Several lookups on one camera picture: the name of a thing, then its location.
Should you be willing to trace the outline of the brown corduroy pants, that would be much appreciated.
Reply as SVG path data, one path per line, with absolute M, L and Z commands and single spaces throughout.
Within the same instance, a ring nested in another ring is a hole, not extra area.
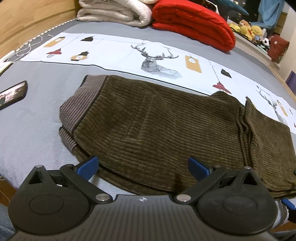
M 59 111 L 59 134 L 79 160 L 127 192 L 176 194 L 196 183 L 196 157 L 228 170 L 250 166 L 272 197 L 295 196 L 290 129 L 218 91 L 195 95 L 116 75 L 88 75 Z

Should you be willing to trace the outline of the black smartphone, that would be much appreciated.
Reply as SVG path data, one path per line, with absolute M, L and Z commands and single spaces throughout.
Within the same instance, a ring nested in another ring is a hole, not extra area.
M 4 91 L 0 95 L 0 110 L 24 99 L 27 95 L 28 83 L 22 81 Z

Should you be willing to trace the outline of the purple box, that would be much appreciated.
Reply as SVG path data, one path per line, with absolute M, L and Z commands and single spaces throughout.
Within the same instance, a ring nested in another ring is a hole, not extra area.
M 296 93 L 296 73 L 291 71 L 287 80 L 286 80 L 287 86 L 290 88 L 290 90 L 295 94 Z

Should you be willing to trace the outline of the grey printed bed sheet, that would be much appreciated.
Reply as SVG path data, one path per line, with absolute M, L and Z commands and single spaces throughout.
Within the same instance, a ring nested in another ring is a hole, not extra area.
M 240 49 L 224 53 L 172 32 L 72 21 L 37 37 L 1 75 L 1 90 L 28 83 L 26 97 L 1 111 L 1 175 L 13 187 L 38 164 L 77 163 L 61 142 L 59 109 L 86 75 L 98 74 L 194 94 L 229 91 L 295 133 L 295 102 L 264 64 Z

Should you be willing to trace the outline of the dark red cushion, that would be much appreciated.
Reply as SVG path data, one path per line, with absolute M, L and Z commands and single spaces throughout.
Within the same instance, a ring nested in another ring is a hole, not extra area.
M 267 54 L 273 62 L 279 64 L 287 52 L 290 43 L 278 34 L 272 35 L 269 40 L 270 48 L 268 49 Z

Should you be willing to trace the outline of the panda plush toy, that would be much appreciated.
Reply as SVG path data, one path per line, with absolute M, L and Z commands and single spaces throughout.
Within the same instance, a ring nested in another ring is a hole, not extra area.
M 266 51 L 270 49 L 270 40 L 268 38 L 262 38 L 260 41 L 260 47 Z

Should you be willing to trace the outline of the yellow plush toy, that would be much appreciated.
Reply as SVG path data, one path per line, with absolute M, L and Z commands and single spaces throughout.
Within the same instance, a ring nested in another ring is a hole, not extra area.
M 258 25 L 251 25 L 251 23 L 240 20 L 239 23 L 228 23 L 229 27 L 235 32 L 240 33 L 249 41 L 259 41 L 262 39 L 263 30 Z

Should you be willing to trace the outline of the red folded blanket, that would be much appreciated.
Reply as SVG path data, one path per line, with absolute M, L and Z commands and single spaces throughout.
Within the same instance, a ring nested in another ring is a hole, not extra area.
M 158 1 L 152 8 L 152 27 L 183 36 L 228 52 L 236 38 L 218 13 L 191 1 Z

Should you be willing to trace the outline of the blue hanging cloth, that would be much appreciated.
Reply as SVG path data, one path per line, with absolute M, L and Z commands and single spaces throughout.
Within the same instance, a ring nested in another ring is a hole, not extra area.
M 283 0 L 262 0 L 258 7 L 258 21 L 251 22 L 251 25 L 256 25 L 265 29 L 273 29 L 281 15 L 285 1 Z

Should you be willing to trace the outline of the teal plush toy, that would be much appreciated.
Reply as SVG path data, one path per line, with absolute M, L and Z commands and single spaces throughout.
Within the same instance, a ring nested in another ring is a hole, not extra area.
M 210 0 L 210 2 L 217 5 L 219 14 L 220 14 L 220 16 L 222 16 L 222 18 L 224 18 L 225 21 L 228 20 L 228 16 L 229 16 L 230 11 L 234 11 L 234 12 L 240 13 L 245 16 L 249 15 L 249 13 L 244 8 L 237 5 L 233 1 L 230 1 L 230 0 Z

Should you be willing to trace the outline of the white folded blanket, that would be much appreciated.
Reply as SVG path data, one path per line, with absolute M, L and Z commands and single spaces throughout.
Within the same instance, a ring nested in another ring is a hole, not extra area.
M 112 22 L 132 27 L 145 27 L 152 22 L 152 8 L 157 1 L 145 0 L 84 0 L 77 20 L 82 22 Z

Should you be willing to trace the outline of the wooden bed frame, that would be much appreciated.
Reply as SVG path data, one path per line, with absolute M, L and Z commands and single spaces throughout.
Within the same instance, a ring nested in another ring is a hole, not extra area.
M 78 1 L 1 1 L 1 57 L 36 35 L 76 18 Z

